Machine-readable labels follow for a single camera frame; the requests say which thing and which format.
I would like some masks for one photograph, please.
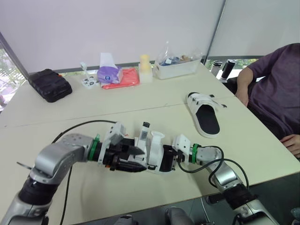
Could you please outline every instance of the green band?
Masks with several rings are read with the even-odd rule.
[[[95,137],[95,139],[93,141],[92,147],[90,149],[89,161],[93,160],[93,157],[94,157],[94,154],[95,154],[95,150],[96,150],[96,146],[97,146],[99,140],[100,140],[100,135],[97,134],[97,136]]]
[[[198,151],[198,144],[193,145],[193,150],[192,150],[192,163],[196,163],[196,155]]]

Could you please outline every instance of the black cable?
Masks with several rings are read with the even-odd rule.
[[[223,152],[223,150],[222,150],[220,147],[218,147],[218,146],[210,146],[210,147],[214,147],[214,148],[216,148],[216,149],[219,149],[220,152],[221,152],[221,159],[222,159],[222,160],[220,161],[219,165],[217,165],[216,169],[215,169],[213,172],[211,172],[210,175],[209,175],[209,177],[208,177],[209,183],[210,183],[213,187],[217,188],[217,186],[211,181],[211,178],[212,178],[213,175],[215,175],[215,173],[217,172],[217,170],[221,167],[221,165],[222,165],[222,163],[223,163],[223,159],[224,159],[224,152]]]
[[[87,124],[87,123],[94,123],[94,122],[116,123],[116,122],[110,121],[110,120],[90,120],[90,121],[86,121],[86,122],[77,124],[77,125],[75,125],[75,126],[73,126],[73,127],[70,127],[69,129],[67,129],[67,130],[65,130],[65,131],[63,131],[63,132],[61,132],[61,133],[53,140],[52,143],[57,142],[57,140],[60,139],[66,132],[68,132],[68,131],[70,131],[70,130],[76,128],[76,127],[82,126],[82,125],[84,125],[84,124]]]
[[[60,219],[60,225],[64,222],[65,218],[65,212],[67,207],[67,200],[68,200],[68,192],[69,192],[69,184],[70,184],[70,178],[71,178],[71,172],[72,172],[72,166],[70,167],[69,175],[67,177],[67,188],[66,188],[66,195],[65,195],[65,203],[64,203],[64,209],[62,211],[61,219]]]
[[[232,225],[235,225],[235,224],[236,224],[237,219],[238,219],[238,215],[235,215],[235,217],[233,218]]]
[[[235,225],[236,224],[236,221],[239,222],[239,225],[243,225],[244,223],[239,221],[238,219],[240,218],[240,214],[237,214],[235,215],[235,217],[233,218],[233,222],[232,222],[232,225]]]
[[[198,168],[198,169],[195,169],[195,170],[186,170],[186,169],[184,169],[184,168],[181,166],[180,162],[178,162],[178,166],[179,166],[179,168],[180,168],[181,170],[183,170],[183,171],[186,172],[186,173],[196,173],[196,172],[198,172],[198,171],[201,171],[201,170],[205,169],[205,168],[208,167],[209,165],[211,165],[211,164],[213,164],[213,163],[215,163],[215,162],[222,161],[222,160],[223,160],[223,161],[232,162],[232,163],[236,164],[236,165],[239,167],[239,169],[242,171],[242,173],[243,173],[243,175],[244,175],[244,177],[245,177],[247,189],[249,189],[249,180],[248,180],[248,177],[247,177],[247,175],[246,175],[244,169],[243,169],[237,162],[235,162],[235,161],[233,161],[233,160],[231,160],[231,159],[227,159],[227,158],[224,158],[224,159],[215,159],[215,160],[209,162],[208,164],[205,164],[204,166],[202,166],[202,167],[200,167],[200,168]]]
[[[55,143],[57,142],[58,139],[60,139],[66,132],[76,128],[76,127],[79,127],[79,126],[82,126],[84,124],[87,124],[87,123],[94,123],[94,122],[107,122],[107,123],[116,123],[114,121],[110,121],[110,120],[90,120],[90,121],[86,121],[86,122],[83,122],[83,123],[80,123],[80,124],[77,124],[75,126],[72,126],[68,129],[66,129],[65,131],[61,132],[54,140],[52,143]],[[61,215],[61,219],[60,219],[60,225],[62,225],[63,221],[64,221],[64,217],[65,217],[65,212],[66,212],[66,207],[67,207],[67,199],[68,199],[68,192],[69,192],[69,184],[70,184],[70,178],[71,178],[71,172],[72,172],[72,166],[70,167],[70,171],[69,171],[69,176],[67,178],[67,188],[66,188],[66,195],[65,195],[65,202],[64,202],[64,209],[62,211],[62,215]]]
[[[23,163],[17,162],[17,164],[20,165],[20,166],[25,167],[25,168],[28,169],[28,170],[32,170],[32,168],[31,168],[30,166],[27,166],[27,165],[25,165],[25,164],[23,164]]]

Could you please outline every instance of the table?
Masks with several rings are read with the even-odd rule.
[[[112,113],[88,119],[121,121],[131,138],[139,135],[143,121],[147,121],[151,130],[166,135],[163,139],[165,144],[171,144],[174,136],[183,133],[192,143],[217,145],[224,150],[226,158],[237,161],[244,168],[251,185],[300,171],[297,159],[237,98],[225,97],[218,99],[218,102],[228,108],[220,108],[217,112],[221,131],[213,139],[204,138],[196,132],[185,104]],[[1,192],[0,217],[3,217],[29,172],[15,162],[32,165],[36,155],[57,134],[86,120],[80,118],[0,129],[3,149],[0,175],[6,178],[6,185],[2,186]],[[94,123],[78,127],[74,132],[93,137],[99,133],[104,137],[109,127],[110,124]],[[40,135],[33,141],[33,135],[36,134]],[[240,170],[234,165],[230,166],[244,180]],[[49,210],[50,225],[59,224],[65,185],[66,179],[53,198]],[[217,192],[217,189],[209,185],[206,171],[188,174],[177,167],[173,173],[155,175],[150,172],[111,172],[94,162],[77,163],[71,176],[64,224],[109,217]]]
[[[26,82],[1,113],[0,128],[179,105],[193,91],[216,98],[233,96],[203,64],[194,75],[113,90],[88,90],[81,85],[83,78],[67,76],[73,93],[55,103],[46,102]]]

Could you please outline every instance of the person's hand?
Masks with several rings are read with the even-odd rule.
[[[248,89],[238,89],[235,93],[235,96],[247,107],[248,102],[249,102],[249,97],[248,97]]]
[[[300,135],[288,135],[280,141],[296,158],[300,158]]]

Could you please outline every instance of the plastic bag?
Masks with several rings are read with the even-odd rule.
[[[198,48],[195,48],[192,52],[188,54],[175,55],[170,50],[169,41],[167,41],[165,47],[156,58],[155,63],[161,66],[169,66],[185,62],[191,62],[195,60],[201,60],[202,56],[203,54]]]

